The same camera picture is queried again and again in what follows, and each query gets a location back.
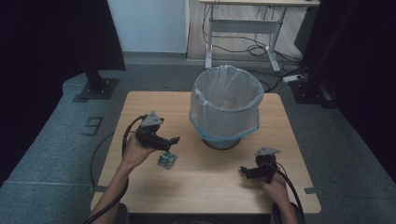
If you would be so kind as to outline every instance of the wall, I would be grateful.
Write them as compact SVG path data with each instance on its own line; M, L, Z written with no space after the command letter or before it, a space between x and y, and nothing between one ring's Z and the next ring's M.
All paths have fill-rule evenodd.
M189 0L108 0L122 51L187 53Z

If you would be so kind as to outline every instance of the trash can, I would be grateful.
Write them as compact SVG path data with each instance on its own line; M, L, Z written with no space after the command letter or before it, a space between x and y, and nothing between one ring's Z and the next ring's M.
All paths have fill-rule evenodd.
M208 69L194 82L190 121L208 146L232 148L259 128L263 96L260 81L245 70L230 65Z

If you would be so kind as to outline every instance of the black metal stand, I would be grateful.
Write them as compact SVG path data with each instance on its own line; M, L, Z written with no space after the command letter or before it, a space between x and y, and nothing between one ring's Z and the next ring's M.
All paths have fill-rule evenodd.
M85 103L90 99L109 100L119 80L116 78L101 78L98 71L90 71L85 74L88 82L81 94L76 95L73 102Z

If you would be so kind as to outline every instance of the wooden table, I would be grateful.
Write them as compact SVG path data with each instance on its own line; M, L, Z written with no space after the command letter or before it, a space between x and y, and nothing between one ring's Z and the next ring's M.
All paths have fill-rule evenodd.
M277 161L286 169L296 188L304 211L318 213L304 159L298 148L280 97L266 93L260 104L260 129L244 137L229 150L207 147L189 121L190 92L132 91L122 109L119 124L99 179L107 186L120 164L121 140L127 126L151 110L164 118L157 134L164 138L180 136L171 152L178 155L170 170L157 165L161 151L154 152L130 175L130 185L121 202L128 212L154 214L271 214L272 203L263 195L256 180L248 180L239 166L256 167L254 152L263 146L281 150ZM95 192L92 208L102 196ZM290 191L290 200L294 201Z
M271 43L266 47L266 54L276 73L280 72L276 61L274 48L285 18L287 7L318 7L319 0L199 0L200 3L210 5L210 18L208 26L208 40L206 45L205 67L212 67L212 33L246 33L246 34L269 34L273 35ZM214 19L214 5L239 5L239 6L273 6L282 7L277 21L240 21Z

